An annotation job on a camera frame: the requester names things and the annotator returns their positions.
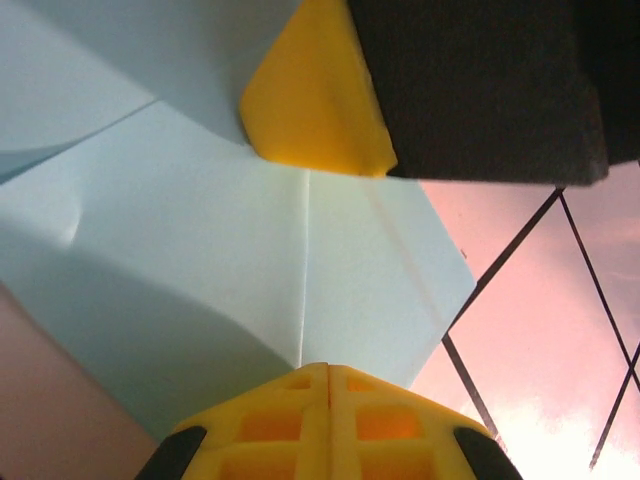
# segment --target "yellow lattice structure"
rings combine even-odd
[[[327,364],[298,369],[180,423],[138,476],[519,478],[473,420],[352,368]]]

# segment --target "square hole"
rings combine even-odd
[[[426,449],[361,452],[360,472],[362,480],[437,480]]]
[[[364,406],[356,413],[358,440],[390,440],[422,437],[415,412],[403,405]]]
[[[294,480],[296,454],[293,451],[259,451],[225,458],[220,480]]]
[[[242,419],[240,442],[277,442],[300,440],[302,412],[272,409],[250,412]]]

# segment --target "black foam pad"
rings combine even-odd
[[[411,178],[589,184],[608,170],[569,0],[347,0]]]

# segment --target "black grid line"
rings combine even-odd
[[[475,383],[471,379],[469,370],[467,370],[466,365],[462,361],[462,357],[460,357],[460,353],[458,352],[458,349],[453,344],[453,340],[451,339],[448,333],[445,333],[442,339],[442,345],[447,351],[447,354],[451,359],[451,363],[453,363],[453,366],[456,369],[456,372],[458,373],[460,380],[462,380],[462,384],[464,385],[464,388],[469,393],[469,396],[471,397],[471,401],[473,402],[473,405],[476,407],[476,410],[478,410],[478,413],[480,414],[480,418],[482,418],[482,422],[484,423],[485,427],[487,427],[487,430],[491,432],[491,435],[493,435],[496,442],[498,442],[498,444],[502,447],[502,449],[506,451],[506,447],[504,445],[504,442],[502,441],[502,437],[500,437],[500,432],[498,432],[498,427],[496,425],[496,422],[494,422],[493,417],[489,413],[489,409],[487,408],[487,405],[484,403],[484,400],[480,396],[480,392],[478,392],[478,389]]]
[[[611,431],[611,427],[613,425],[613,421],[616,418],[618,413],[618,409],[620,408],[620,404],[622,403],[622,398],[627,390],[627,386],[629,385],[629,381],[632,376],[636,375],[636,365],[638,363],[638,357],[640,356],[640,343],[636,348],[636,352],[633,355],[633,359],[631,361],[631,365],[629,366],[629,371],[624,377],[624,381],[622,382],[622,386],[618,391],[618,395],[616,396],[615,402],[613,402],[613,407],[611,408],[611,412],[609,413],[609,417],[604,425],[604,429],[602,430],[602,434],[600,435],[600,439],[598,440],[598,444],[596,445],[595,451],[593,452],[593,456],[591,457],[591,463],[589,463],[589,468],[593,469],[598,463],[598,459],[600,458],[600,453],[602,453],[602,447],[604,447],[605,442],[607,441],[607,437],[609,436],[609,432]]]
[[[544,215],[551,209],[551,207],[556,202],[556,200],[560,198],[563,191],[564,191],[564,188],[556,188],[551,193],[551,195],[549,195],[549,197],[542,203],[542,205],[540,205],[540,207],[531,216],[529,221],[525,223],[525,225],[515,235],[515,237],[511,240],[511,242],[509,242],[509,244],[504,248],[504,250],[500,253],[500,255],[498,255],[498,257],[493,261],[493,263],[489,266],[489,268],[487,268],[487,270],[482,274],[482,276],[480,277],[480,279],[476,284],[476,288],[474,288],[473,292],[471,292],[471,295],[469,296],[467,301],[464,303],[464,305],[462,306],[462,308],[454,318],[451,326],[447,330],[447,333],[445,333],[444,337],[442,338],[442,344],[445,350],[447,351],[447,354],[449,355],[449,358],[451,359],[451,362],[453,363],[453,366],[456,369],[456,372],[458,373],[458,376],[460,377],[462,384],[467,390],[469,397],[471,397],[471,401],[473,402],[474,406],[476,407],[476,410],[480,414],[480,418],[482,419],[483,423],[485,424],[489,432],[491,432],[495,440],[498,442],[498,444],[502,447],[502,449],[505,452],[507,451],[507,448],[506,448],[506,445],[504,444],[504,441],[502,440],[502,437],[500,436],[498,427],[495,421],[493,420],[493,417],[489,413],[489,409],[487,408],[486,403],[482,399],[482,396],[480,395],[478,388],[473,382],[473,379],[471,378],[471,374],[469,373],[469,370],[464,364],[464,361],[462,360],[462,357],[460,356],[458,349],[456,348],[455,344],[453,343],[453,340],[449,336],[449,331],[451,331],[451,328],[453,328],[453,326],[460,320],[460,318],[462,318],[464,313],[469,309],[469,307],[473,304],[476,298],[478,298],[478,296],[487,287],[487,285],[489,285],[489,282],[493,280],[493,278],[504,266],[507,260],[511,258],[511,256],[516,251],[516,249],[522,244],[525,238],[527,238],[527,236],[531,233],[533,228],[540,222],[540,220],[542,220]]]
[[[598,280],[598,275],[596,274],[595,269],[593,268],[593,263],[591,263],[591,259],[589,258],[589,254],[587,253],[587,249],[584,246],[584,242],[582,241],[582,237],[580,236],[580,232],[578,231],[578,227],[576,226],[576,222],[573,219],[573,215],[571,215],[571,210],[569,209],[569,205],[567,204],[567,200],[564,198],[564,195],[560,194],[560,202],[562,203],[562,208],[564,209],[564,213],[567,216],[567,220],[569,220],[569,225],[571,225],[571,230],[573,231],[573,236],[576,238],[578,242],[578,246],[580,247],[580,252],[582,252],[582,258],[584,258],[585,263],[587,264],[587,268],[589,269],[589,273],[591,274],[591,279],[598,291],[598,296],[600,297],[600,302],[604,308],[604,311],[607,314],[607,318],[609,319],[609,323],[611,324],[611,328],[615,333],[616,339],[618,340],[618,345],[622,350],[622,354],[627,362],[628,366],[631,366],[631,356],[627,351],[627,347],[624,344],[624,340],[622,339],[622,334],[620,333],[620,329],[618,328],[618,324],[613,317],[613,313],[611,312],[611,308],[609,308],[609,302],[605,297],[604,291],[600,285],[600,280]],[[638,374],[635,370],[632,372],[632,378],[636,387],[638,388],[638,392],[640,392],[640,380],[638,379]]]
[[[520,231],[513,237],[513,240],[509,242],[509,244],[505,247],[505,249],[498,255],[498,257],[493,261],[493,263],[487,268],[487,270],[482,274],[482,276],[478,279],[476,283],[476,288],[473,289],[471,295],[464,303],[456,317],[453,319],[451,326],[447,330],[447,333],[451,331],[451,329],[455,326],[456,323],[462,318],[462,315],[469,309],[471,304],[475,301],[476,298],[482,293],[482,291],[489,285],[489,282],[493,280],[493,277],[500,271],[503,265],[511,258],[513,252],[516,251],[525,238],[531,233],[533,228],[542,220],[542,217],[549,211],[549,209],[553,206],[556,200],[562,195],[564,188],[556,188],[549,198],[547,198],[540,208],[536,210],[536,212],[531,216],[529,221],[525,223],[524,227],[520,229]]]

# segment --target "yellow foam block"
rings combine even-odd
[[[397,164],[344,0],[304,0],[240,102],[251,144],[287,165],[384,176]]]
[[[207,430],[184,480],[473,480],[473,420],[342,366],[312,364],[181,423]]]

